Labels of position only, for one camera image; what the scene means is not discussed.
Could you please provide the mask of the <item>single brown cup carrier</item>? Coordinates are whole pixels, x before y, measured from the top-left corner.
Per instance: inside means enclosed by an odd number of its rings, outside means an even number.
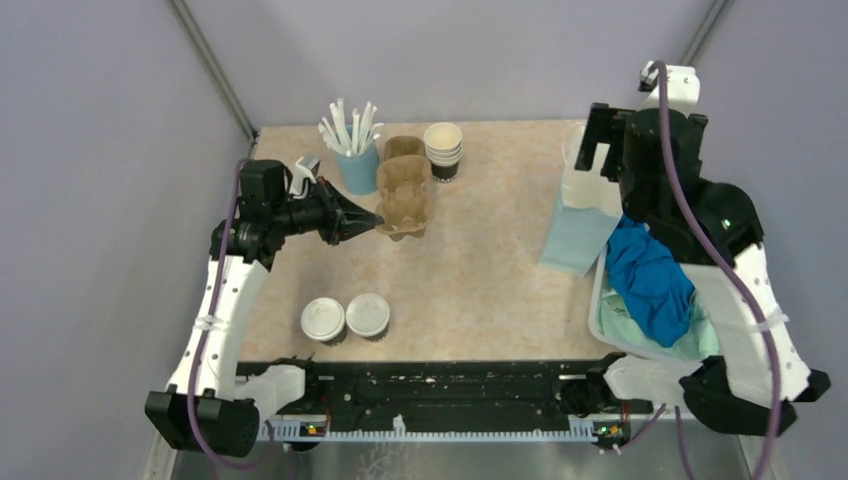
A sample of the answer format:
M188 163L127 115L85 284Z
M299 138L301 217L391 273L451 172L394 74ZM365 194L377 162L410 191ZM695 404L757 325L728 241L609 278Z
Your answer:
M399 242L422 238L434 216L434 180L425 156L403 155L384 161L377 169L381 196L375 213L384 222L378 233Z

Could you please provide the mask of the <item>white plastic cup lid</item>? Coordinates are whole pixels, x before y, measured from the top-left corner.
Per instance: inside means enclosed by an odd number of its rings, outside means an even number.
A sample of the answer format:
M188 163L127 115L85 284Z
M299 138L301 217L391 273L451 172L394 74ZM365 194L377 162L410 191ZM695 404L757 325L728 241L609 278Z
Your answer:
M300 326L310 339L326 341L347 328L345 310L335 299L316 298L304 307Z

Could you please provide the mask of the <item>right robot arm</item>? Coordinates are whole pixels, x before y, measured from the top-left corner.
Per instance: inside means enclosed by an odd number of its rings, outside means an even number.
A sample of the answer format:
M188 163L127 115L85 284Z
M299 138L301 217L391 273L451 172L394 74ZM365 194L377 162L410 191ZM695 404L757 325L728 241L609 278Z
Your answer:
M768 281L764 233L739 187L705 179L700 150L708 120L653 107L591 106L576 166L589 171L599 145L602 175L615 183L625 216L665 247L693 285L718 339L703 360L605 357L586 385L589 404L612 412L625 400L682 406L710 430L777 437L799 403L830 388L827 373L797 353Z

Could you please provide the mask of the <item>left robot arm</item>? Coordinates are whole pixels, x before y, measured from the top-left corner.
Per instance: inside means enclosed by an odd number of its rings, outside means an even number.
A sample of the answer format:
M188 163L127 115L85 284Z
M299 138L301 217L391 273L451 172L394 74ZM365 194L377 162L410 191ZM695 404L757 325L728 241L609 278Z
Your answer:
M383 224L316 174L305 158L295 170L279 160L238 162L225 219L211 235L208 276L180 361L144 411L175 450L202 452L228 468L247 469L262 424L285 406L308 413L320 386L305 361L272 364L243 383L239 355L253 303L287 238L315 232L328 245Z

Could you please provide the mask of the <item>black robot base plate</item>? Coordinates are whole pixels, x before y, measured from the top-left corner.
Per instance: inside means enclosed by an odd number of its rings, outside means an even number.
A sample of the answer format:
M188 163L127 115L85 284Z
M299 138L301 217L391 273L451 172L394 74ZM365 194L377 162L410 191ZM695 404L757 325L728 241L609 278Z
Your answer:
M282 415L317 415L332 433L387 432L395 418L411 433L556 432L591 415L652 409L614 399L589 376L594 360L274 363L306 372L303 398Z

